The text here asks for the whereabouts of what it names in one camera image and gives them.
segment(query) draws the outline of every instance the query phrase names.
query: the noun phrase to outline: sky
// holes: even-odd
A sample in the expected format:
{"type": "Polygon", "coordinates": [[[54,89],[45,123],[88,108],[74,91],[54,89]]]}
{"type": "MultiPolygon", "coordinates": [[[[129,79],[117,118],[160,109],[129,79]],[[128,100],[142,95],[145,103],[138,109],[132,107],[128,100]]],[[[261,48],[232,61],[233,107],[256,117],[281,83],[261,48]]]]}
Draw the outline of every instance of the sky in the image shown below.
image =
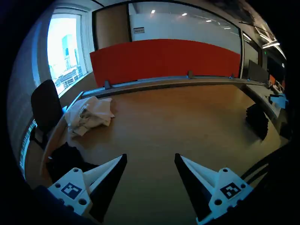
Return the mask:
{"type": "Polygon", "coordinates": [[[57,64],[55,66],[56,73],[61,73],[66,69],[62,38],[69,34],[73,36],[73,46],[77,48],[75,18],[51,19],[47,41],[48,64],[51,66],[57,64]]]}

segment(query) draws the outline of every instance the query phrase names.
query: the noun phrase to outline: skyscraper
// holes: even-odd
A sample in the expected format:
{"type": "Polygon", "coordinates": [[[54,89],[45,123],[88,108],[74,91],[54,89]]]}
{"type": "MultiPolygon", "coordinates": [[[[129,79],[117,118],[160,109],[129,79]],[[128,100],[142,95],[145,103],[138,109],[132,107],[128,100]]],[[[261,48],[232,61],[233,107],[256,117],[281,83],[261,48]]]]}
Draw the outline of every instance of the skyscraper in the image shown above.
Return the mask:
{"type": "Polygon", "coordinates": [[[77,49],[74,49],[74,54],[75,54],[75,58],[76,58],[76,65],[79,66],[77,49]]]}
{"type": "Polygon", "coordinates": [[[66,65],[66,70],[79,65],[79,57],[78,57],[78,50],[76,44],[76,37],[73,35],[68,34],[62,38],[63,44],[63,56],[66,65]]]}
{"type": "Polygon", "coordinates": [[[63,42],[63,56],[64,56],[64,62],[66,64],[66,69],[71,68],[71,63],[70,63],[70,55],[69,55],[69,44],[71,42],[72,35],[68,34],[63,37],[62,42],[63,42]]]}

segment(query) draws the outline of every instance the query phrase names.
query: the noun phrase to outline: ceiling light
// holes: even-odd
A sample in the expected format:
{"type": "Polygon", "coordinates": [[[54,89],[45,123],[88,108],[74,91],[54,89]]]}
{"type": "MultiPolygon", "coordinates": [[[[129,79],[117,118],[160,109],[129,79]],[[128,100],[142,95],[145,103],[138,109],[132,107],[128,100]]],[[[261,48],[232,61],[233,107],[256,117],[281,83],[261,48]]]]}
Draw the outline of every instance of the ceiling light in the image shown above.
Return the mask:
{"type": "Polygon", "coordinates": [[[264,36],[263,34],[260,34],[260,36],[261,36],[263,39],[267,40],[268,42],[271,42],[271,40],[270,40],[268,37],[264,36]]]}
{"type": "Polygon", "coordinates": [[[270,44],[268,46],[264,46],[262,48],[268,48],[268,47],[271,47],[271,46],[277,46],[277,45],[280,45],[280,43],[274,43],[274,44],[270,44]]]}
{"type": "Polygon", "coordinates": [[[251,38],[249,38],[246,34],[243,33],[243,35],[251,41],[251,38]]]}

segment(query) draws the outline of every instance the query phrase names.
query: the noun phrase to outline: black cloth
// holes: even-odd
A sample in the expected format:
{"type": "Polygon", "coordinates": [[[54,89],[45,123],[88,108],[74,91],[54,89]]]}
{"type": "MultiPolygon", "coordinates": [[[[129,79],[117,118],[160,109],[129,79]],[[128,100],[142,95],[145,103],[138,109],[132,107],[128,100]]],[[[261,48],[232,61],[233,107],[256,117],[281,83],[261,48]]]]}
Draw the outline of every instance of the black cloth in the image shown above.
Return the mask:
{"type": "Polygon", "coordinates": [[[81,169],[83,172],[98,167],[98,165],[85,162],[79,150],[76,147],[69,146],[67,142],[54,150],[46,166],[53,183],[74,167],[81,169]]]}

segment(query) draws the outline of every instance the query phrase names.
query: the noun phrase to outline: red wall panel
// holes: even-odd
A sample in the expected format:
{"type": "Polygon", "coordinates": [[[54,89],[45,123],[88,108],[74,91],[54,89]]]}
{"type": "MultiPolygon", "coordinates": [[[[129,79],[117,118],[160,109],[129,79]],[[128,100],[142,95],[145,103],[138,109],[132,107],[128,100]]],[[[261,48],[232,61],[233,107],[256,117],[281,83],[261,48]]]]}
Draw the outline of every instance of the red wall panel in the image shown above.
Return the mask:
{"type": "Polygon", "coordinates": [[[113,45],[90,53],[99,87],[138,79],[194,75],[239,75],[240,54],[190,40],[154,39],[113,45]]]}

